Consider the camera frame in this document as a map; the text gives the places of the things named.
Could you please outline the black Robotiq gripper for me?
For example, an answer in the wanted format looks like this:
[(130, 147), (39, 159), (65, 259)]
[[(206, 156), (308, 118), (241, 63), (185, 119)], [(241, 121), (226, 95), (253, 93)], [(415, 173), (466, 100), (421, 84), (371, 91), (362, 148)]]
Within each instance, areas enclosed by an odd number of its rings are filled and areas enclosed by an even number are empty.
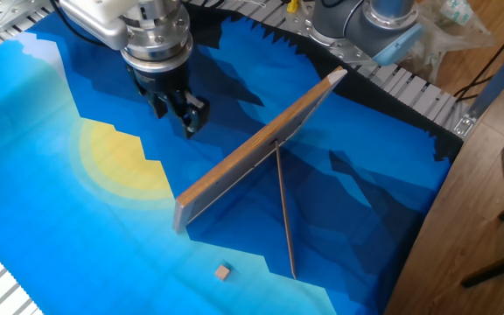
[(138, 93), (147, 99), (157, 119), (171, 110), (181, 120), (185, 138), (191, 138), (208, 122), (209, 100), (192, 92), (187, 62), (162, 73), (144, 72), (131, 65), (127, 65), (127, 70)]

